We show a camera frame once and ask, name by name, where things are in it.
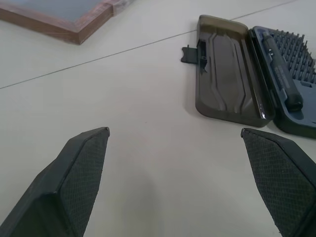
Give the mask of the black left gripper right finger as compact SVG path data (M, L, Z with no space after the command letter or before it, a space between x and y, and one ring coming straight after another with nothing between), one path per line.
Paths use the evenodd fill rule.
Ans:
M241 131L260 196L283 237L316 235L316 164L292 140Z

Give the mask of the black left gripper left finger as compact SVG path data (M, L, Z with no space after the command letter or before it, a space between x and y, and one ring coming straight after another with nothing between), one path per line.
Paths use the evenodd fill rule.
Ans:
M0 226L2 237L81 237L99 191L110 130L71 138Z

